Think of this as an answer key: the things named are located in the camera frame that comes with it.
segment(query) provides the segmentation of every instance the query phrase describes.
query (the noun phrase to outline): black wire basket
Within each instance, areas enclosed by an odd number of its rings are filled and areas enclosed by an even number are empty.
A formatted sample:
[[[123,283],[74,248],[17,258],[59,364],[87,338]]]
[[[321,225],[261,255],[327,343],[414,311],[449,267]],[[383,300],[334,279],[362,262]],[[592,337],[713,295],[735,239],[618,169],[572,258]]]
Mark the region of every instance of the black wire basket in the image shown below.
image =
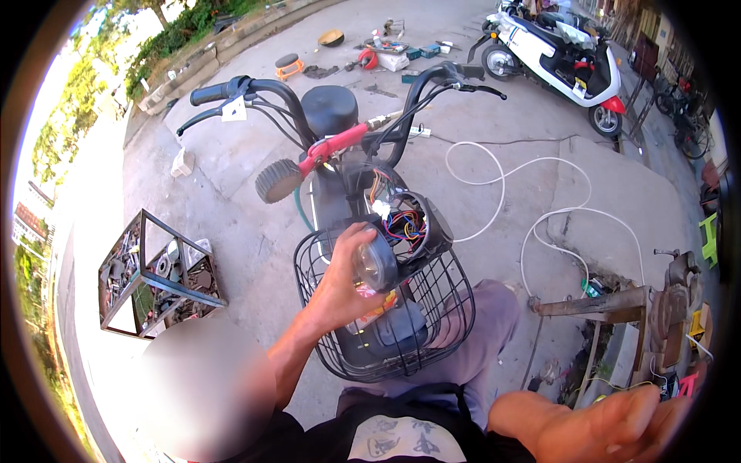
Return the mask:
[[[331,260],[342,230],[306,236],[293,254],[302,306],[308,304]],[[324,335],[316,352],[326,368],[348,381],[380,382],[411,376],[449,356],[473,327],[471,286],[452,250],[430,260],[394,289],[396,304],[367,326]]]

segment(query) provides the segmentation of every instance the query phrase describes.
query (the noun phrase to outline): red scooter fender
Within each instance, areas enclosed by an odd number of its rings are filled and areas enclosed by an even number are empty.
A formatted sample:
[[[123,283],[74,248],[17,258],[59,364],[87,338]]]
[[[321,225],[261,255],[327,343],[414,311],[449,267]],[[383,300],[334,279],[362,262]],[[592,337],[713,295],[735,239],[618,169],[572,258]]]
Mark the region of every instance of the red scooter fender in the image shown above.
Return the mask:
[[[622,103],[622,101],[620,101],[617,95],[603,101],[599,105],[603,106],[606,109],[609,109],[610,111],[614,111],[615,113],[625,114],[625,105]]]

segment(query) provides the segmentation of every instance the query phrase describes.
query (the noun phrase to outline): electric scooter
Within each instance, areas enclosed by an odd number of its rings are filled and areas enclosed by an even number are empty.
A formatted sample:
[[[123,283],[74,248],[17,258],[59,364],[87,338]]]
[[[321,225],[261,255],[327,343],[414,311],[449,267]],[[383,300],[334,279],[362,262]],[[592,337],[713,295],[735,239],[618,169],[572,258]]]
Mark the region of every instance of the electric scooter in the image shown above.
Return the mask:
[[[247,110],[264,113],[300,150],[298,162],[281,159],[255,180],[267,204],[293,194],[303,213],[299,189],[308,179],[313,226],[293,255],[299,299],[305,306],[331,262],[337,237],[354,222],[369,222],[375,239],[353,256],[354,284],[361,294],[388,293],[382,307],[324,336],[316,347],[322,363],[350,381],[378,382],[411,375],[449,356],[473,327],[471,286],[452,250],[453,234],[435,204],[409,191],[393,169],[404,153],[414,114],[448,90],[498,90],[466,82],[482,78],[479,66],[444,61],[412,84],[404,109],[358,121],[352,91],[336,85],[315,87],[299,100],[283,82],[237,76],[194,90],[193,106],[223,101],[193,117],[176,133],[214,116],[246,120]],[[422,96],[425,85],[432,88]],[[273,93],[285,107],[261,94]],[[268,110],[283,118],[281,124]],[[378,157],[382,144],[390,157]]]
[[[580,30],[585,28],[581,16],[547,12],[526,21],[504,11],[487,16],[482,28],[484,35],[469,50],[468,62],[491,39],[494,43],[481,55],[490,76],[501,81],[527,76],[589,108],[589,122],[598,133],[607,137],[620,133],[625,113],[617,96],[620,73],[604,28],[595,28],[599,30],[595,39]]]

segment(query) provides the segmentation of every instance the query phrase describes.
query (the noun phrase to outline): concrete ground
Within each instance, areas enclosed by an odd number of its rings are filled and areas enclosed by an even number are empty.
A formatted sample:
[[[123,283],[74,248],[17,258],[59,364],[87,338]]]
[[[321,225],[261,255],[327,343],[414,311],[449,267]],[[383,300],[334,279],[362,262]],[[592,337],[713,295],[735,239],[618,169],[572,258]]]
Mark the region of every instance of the concrete ground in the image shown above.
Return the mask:
[[[443,59],[463,62],[479,35],[482,20],[491,13],[491,6],[486,1],[472,1],[450,8],[448,2],[430,1],[419,9],[417,3],[399,1],[384,6],[382,13],[376,10],[360,0],[329,7],[246,50],[204,85],[240,74],[270,78],[273,62],[286,53],[298,53],[306,65],[342,67],[356,57],[358,51],[353,46],[388,17],[406,20],[404,40],[413,45],[451,40],[463,49],[435,59],[417,59],[410,69],[423,70]],[[345,32],[345,43],[315,53],[314,39],[331,27]],[[288,81],[299,97],[320,84],[350,88],[358,100],[361,120],[401,109],[408,91],[399,75],[390,71],[341,70],[320,81],[300,75]],[[372,84],[398,97],[363,90]],[[604,208],[635,229],[642,245],[646,280],[661,287],[666,262],[648,255],[653,247],[686,248],[685,234],[691,233],[671,185],[644,165],[612,151],[611,143],[591,129],[585,110],[525,79],[499,82],[489,77],[486,84],[507,93],[509,99],[446,92],[435,100],[433,109],[418,115],[415,123],[422,122],[432,129],[433,135],[451,141],[523,140],[488,145],[505,171],[543,156],[561,156],[577,162],[593,180],[595,202],[588,206]],[[191,107],[187,99],[178,101],[167,115],[152,118],[133,137],[124,151],[123,220],[127,222],[145,208],[192,239],[209,238],[219,263],[225,298],[230,303],[229,317],[267,348],[300,308],[292,258],[294,247],[307,230],[292,201],[263,204],[253,183],[264,166],[280,158],[295,159],[297,149],[264,116],[249,111],[246,122],[223,124],[214,118],[190,128],[178,139],[175,129],[206,107]],[[559,143],[560,139],[575,135],[579,137]],[[410,189],[435,201],[456,237],[463,237],[488,222],[502,194],[501,186],[470,187],[453,179],[445,172],[444,162],[450,143],[442,139],[418,138],[410,142],[397,170]],[[539,139],[553,141],[534,141]],[[188,177],[173,179],[169,170],[181,146],[195,154],[196,168]],[[467,179],[483,181],[498,173],[488,156],[473,147],[462,147],[451,156],[453,168]],[[583,202],[584,184],[579,184],[581,180],[569,170],[572,169],[559,167],[555,161],[544,161],[508,177],[505,203],[494,225],[478,238],[454,248],[472,284],[490,278],[509,281],[520,288],[521,322],[514,340],[499,358],[501,365],[495,364],[492,369],[488,401],[519,389],[525,374],[538,318],[529,313],[525,304],[528,295],[519,276],[519,249],[529,227],[544,212]],[[639,194],[631,194],[631,180],[635,178],[642,179]],[[305,209],[309,210],[306,185],[303,193]],[[599,262],[604,264],[602,268],[613,268],[639,281],[635,245],[619,224],[591,216],[576,217],[574,223],[581,225],[572,230],[593,228],[592,233],[580,232],[576,245],[577,249],[584,249],[588,262]],[[541,233],[547,235],[545,225]],[[156,238],[159,244],[150,246],[152,253],[167,237]],[[558,241],[558,236],[551,238]],[[559,301],[569,295],[578,297],[582,271],[573,259],[532,241],[525,254],[532,291],[544,302]],[[606,262],[619,264],[611,267]],[[562,370],[568,368],[582,347],[582,324],[583,320],[571,317],[544,320],[531,375],[548,359],[557,359]],[[559,387],[560,382],[550,387],[543,385],[540,393],[555,400]],[[310,427],[333,417],[340,390],[340,381],[313,354],[288,411]]]

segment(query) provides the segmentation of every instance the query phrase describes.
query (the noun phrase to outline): hand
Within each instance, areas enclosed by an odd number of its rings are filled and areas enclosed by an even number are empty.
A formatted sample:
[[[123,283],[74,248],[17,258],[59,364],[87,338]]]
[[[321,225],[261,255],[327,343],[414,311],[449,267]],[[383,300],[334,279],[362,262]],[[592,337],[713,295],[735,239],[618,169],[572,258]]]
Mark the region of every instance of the hand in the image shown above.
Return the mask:
[[[659,402],[653,385],[611,394],[581,410],[534,393],[508,395],[510,404],[499,410],[496,402],[492,405],[489,429],[517,437],[541,463],[654,462],[691,405],[687,397]],[[537,422],[524,419],[526,413],[538,416]],[[508,425],[506,419],[520,423]]]
[[[386,298],[385,294],[365,298],[358,294],[353,285],[353,253],[358,246],[376,237],[375,228],[363,231],[366,224],[352,224],[337,238],[332,262],[304,309],[319,336],[381,307]]]

